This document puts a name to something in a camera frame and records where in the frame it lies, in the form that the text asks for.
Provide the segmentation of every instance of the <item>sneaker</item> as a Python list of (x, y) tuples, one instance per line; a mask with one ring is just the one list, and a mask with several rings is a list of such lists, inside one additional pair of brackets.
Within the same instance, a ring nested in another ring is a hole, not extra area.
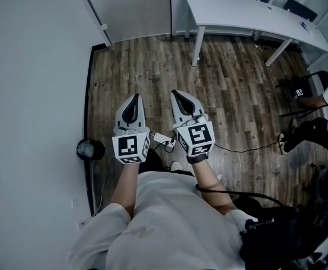
[(172, 162), (170, 166), (171, 172), (175, 172), (176, 170), (182, 170), (181, 164), (178, 161)]
[(285, 146), (285, 143), (286, 143), (286, 139), (285, 139), (284, 134), (280, 133), (277, 139), (278, 139), (278, 145), (280, 147), (281, 154), (286, 155), (287, 152), (284, 151), (284, 146)]
[(299, 126), (299, 122), (296, 118), (293, 118), (291, 121), (290, 121), (290, 124), (289, 124), (289, 132), (290, 134), (293, 134), (294, 133), (294, 130)]

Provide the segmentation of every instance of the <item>forearm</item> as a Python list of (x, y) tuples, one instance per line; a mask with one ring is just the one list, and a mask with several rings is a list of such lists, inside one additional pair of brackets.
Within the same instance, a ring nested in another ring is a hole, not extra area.
[[(211, 169), (207, 160), (192, 165), (197, 183), (200, 188), (207, 190), (225, 191), (225, 187), (220, 183), (215, 173)], [(221, 213), (235, 209), (230, 195), (227, 193), (202, 193), (203, 199), (216, 208)]]
[(298, 104), (301, 107), (307, 107), (307, 108), (319, 108), (326, 105), (325, 100), (322, 98), (322, 96), (316, 96), (316, 97), (300, 97), (297, 100)]
[(124, 166), (110, 203), (120, 204), (131, 217), (134, 215), (139, 163)]

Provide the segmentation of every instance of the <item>doorframe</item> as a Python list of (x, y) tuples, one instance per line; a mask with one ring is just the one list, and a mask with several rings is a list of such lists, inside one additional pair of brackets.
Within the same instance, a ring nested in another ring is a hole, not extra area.
[(82, 2), (85, 5), (85, 9), (87, 10), (89, 16), (92, 18), (92, 21), (94, 22), (97, 30), (100, 32), (100, 35), (102, 36), (102, 39), (104, 40), (104, 43), (107, 47), (111, 46), (111, 42), (109, 40), (109, 37), (106, 35), (106, 25), (102, 24), (100, 18), (97, 16), (97, 13), (95, 11), (95, 8), (93, 7), (90, 0), (82, 0)]

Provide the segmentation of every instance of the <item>white table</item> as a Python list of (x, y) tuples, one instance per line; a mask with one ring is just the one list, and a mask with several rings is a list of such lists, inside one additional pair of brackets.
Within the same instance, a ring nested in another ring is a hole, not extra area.
[[(282, 8), (256, 0), (187, 0), (187, 2), (188, 17), (191, 12), (197, 25), (193, 66), (197, 65), (205, 27), (208, 25), (245, 28), (285, 37), (284, 42), (266, 61), (266, 66), (270, 66), (293, 40), (310, 44), (326, 52), (310, 67), (328, 55), (328, 43), (317, 26)], [(190, 33), (189, 20), (187, 19), (186, 38)], [(301, 22), (307, 25), (307, 29), (301, 26)]]

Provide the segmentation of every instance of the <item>black cable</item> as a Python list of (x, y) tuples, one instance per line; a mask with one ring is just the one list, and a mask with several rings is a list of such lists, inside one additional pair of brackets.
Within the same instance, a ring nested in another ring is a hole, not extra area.
[[(171, 144), (171, 146), (172, 146), (172, 148), (173, 148), (172, 151), (168, 151), (168, 150), (166, 149), (166, 147), (168, 147), (169, 143)], [(154, 151), (155, 151), (159, 146), (161, 146), (161, 145), (165, 145), (165, 151), (166, 151), (167, 153), (172, 153), (172, 152), (174, 152), (174, 144), (172, 144), (170, 141), (164, 141), (164, 142), (161, 142), (160, 144), (158, 144), (158, 145), (154, 148)]]
[(259, 147), (259, 148), (251, 148), (251, 149), (247, 149), (247, 150), (245, 150), (245, 151), (235, 151), (235, 150), (230, 150), (230, 149), (227, 149), (227, 148), (225, 148), (225, 147), (221, 147), (221, 146), (217, 145), (216, 143), (215, 143), (215, 146), (217, 146), (217, 147), (219, 147), (219, 148), (221, 148), (221, 149), (224, 149), (224, 150), (226, 150), (226, 151), (229, 151), (229, 152), (245, 153), (245, 152), (248, 152), (248, 151), (259, 150), (259, 149), (262, 149), (262, 148), (270, 147), (270, 146), (275, 145), (275, 144), (278, 144), (278, 143), (280, 143), (280, 141), (277, 141), (277, 142), (274, 142), (274, 143), (271, 143), (271, 144), (269, 144), (269, 145), (262, 146), (262, 147)]
[(278, 201), (278, 200), (276, 200), (274, 198), (271, 198), (269, 196), (266, 196), (264, 194), (251, 193), (251, 192), (239, 192), (239, 191), (207, 190), (207, 189), (200, 188), (198, 184), (196, 184), (195, 188), (197, 190), (199, 190), (200, 192), (203, 192), (203, 193), (228, 193), (228, 194), (237, 194), (237, 195), (246, 195), (246, 196), (252, 196), (252, 197), (259, 197), (259, 198), (264, 198), (264, 199), (267, 199), (267, 200), (271, 200), (271, 201), (279, 204), (280, 206), (285, 206), (280, 201)]

